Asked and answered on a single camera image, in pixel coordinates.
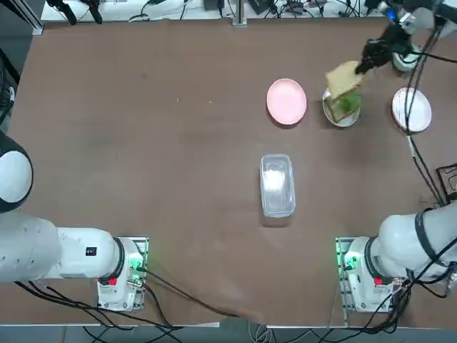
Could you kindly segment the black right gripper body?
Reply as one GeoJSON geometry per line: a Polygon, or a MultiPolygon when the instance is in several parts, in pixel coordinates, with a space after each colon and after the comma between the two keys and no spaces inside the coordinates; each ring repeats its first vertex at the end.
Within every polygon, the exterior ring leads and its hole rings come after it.
{"type": "Polygon", "coordinates": [[[411,35],[402,26],[396,24],[387,26],[379,39],[392,53],[401,56],[411,53],[411,35]]]}

